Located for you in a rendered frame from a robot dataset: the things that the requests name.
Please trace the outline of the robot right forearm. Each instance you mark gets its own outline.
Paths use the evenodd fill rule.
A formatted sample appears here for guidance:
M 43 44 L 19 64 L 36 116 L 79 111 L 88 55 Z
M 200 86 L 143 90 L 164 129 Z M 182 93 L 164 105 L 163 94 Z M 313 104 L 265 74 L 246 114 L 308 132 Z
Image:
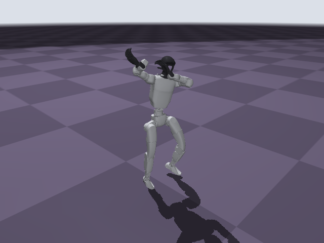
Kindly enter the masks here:
M 146 69 L 147 65 L 148 65 L 148 61 L 145 60 L 145 59 L 143 59 L 141 62 L 145 65 L 145 68 L 143 69 L 140 66 L 138 66 L 138 68 L 136 68 L 136 69 L 137 69 L 137 71 L 140 71 L 140 72 L 144 71 Z

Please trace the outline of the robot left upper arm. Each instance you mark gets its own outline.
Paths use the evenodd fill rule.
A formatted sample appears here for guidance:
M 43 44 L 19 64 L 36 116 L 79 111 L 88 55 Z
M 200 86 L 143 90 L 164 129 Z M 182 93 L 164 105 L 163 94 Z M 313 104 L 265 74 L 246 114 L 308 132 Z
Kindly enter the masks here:
M 193 85 L 193 80 L 187 79 L 187 82 L 185 84 L 182 84 L 180 82 L 176 82 L 175 87 L 185 86 L 185 87 L 190 88 L 190 87 L 192 87 L 192 85 Z

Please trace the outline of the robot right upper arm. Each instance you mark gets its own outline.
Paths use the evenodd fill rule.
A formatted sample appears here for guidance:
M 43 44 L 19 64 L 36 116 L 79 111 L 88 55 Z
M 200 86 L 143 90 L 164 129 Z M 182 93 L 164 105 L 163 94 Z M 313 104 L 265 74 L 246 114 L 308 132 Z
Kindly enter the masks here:
M 153 74 L 148 74 L 147 72 L 145 71 L 137 71 L 136 67 L 134 66 L 133 68 L 133 75 L 134 76 L 138 76 L 140 77 L 141 79 L 143 79 L 147 84 L 154 84 L 155 82 L 155 76 Z

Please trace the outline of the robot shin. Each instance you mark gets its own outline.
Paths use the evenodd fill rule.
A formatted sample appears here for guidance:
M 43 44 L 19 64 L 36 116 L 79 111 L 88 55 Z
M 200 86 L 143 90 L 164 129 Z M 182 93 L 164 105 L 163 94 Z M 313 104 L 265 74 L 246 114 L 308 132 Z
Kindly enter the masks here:
M 150 173 L 153 168 L 153 158 L 149 160 L 147 157 L 147 152 L 144 154 L 144 156 L 145 156 L 144 158 L 145 180 L 147 181 L 147 179 L 149 180 Z
M 184 155 L 185 152 L 186 151 L 184 151 L 183 153 L 179 154 L 176 151 L 174 151 L 173 152 L 173 155 L 172 155 L 172 161 L 170 163 L 170 166 L 173 167 L 181 159 L 181 157 Z

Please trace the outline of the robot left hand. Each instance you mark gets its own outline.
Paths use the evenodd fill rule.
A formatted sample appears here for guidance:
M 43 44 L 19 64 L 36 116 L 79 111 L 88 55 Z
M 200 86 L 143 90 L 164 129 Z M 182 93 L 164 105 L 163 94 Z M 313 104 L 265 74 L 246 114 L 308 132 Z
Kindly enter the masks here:
M 174 74 L 171 70 L 169 70 L 169 67 L 166 65 L 166 63 L 163 60 L 157 60 L 155 61 L 155 64 L 160 65 L 161 67 L 157 67 L 158 69 L 164 70 L 166 72 L 166 76 L 169 74 L 171 77 L 174 77 Z

